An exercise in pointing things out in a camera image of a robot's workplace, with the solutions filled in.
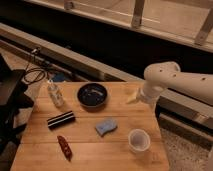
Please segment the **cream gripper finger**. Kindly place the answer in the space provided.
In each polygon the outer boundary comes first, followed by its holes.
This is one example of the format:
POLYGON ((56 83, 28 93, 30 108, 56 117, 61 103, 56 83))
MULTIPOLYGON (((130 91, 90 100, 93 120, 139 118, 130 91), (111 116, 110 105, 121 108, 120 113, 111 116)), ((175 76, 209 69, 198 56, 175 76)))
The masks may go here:
POLYGON ((132 95, 127 98, 127 104, 137 103, 138 102, 138 92, 135 91, 132 95))

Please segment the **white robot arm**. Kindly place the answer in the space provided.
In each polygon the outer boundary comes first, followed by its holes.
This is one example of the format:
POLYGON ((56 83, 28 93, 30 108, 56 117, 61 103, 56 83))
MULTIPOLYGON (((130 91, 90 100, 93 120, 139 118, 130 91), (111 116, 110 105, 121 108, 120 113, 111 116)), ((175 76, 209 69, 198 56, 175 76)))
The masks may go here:
POLYGON ((153 103, 168 88, 213 106, 213 74, 182 72, 174 61, 154 63, 144 70, 144 84, 127 100, 153 103))

